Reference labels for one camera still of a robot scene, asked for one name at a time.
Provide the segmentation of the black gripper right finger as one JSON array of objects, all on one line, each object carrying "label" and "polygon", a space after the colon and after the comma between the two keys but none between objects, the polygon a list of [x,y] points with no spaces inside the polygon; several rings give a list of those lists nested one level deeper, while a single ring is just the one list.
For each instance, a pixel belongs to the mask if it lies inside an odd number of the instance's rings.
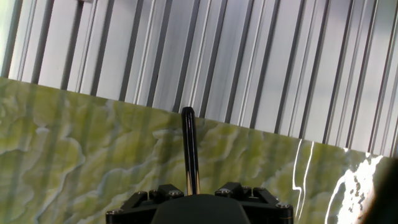
[{"label": "black gripper right finger", "polygon": [[227,182],[215,190],[215,196],[231,199],[239,207],[238,214],[249,223],[294,224],[293,205],[280,202],[265,187]]}]

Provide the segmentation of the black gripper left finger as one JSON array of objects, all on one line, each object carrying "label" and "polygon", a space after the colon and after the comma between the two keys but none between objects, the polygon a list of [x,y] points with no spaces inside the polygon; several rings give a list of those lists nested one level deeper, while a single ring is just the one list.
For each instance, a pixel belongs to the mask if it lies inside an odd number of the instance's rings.
[{"label": "black gripper left finger", "polygon": [[135,192],[119,208],[106,212],[106,224],[151,223],[162,203],[183,196],[184,193],[172,184],[159,185],[148,192]]}]

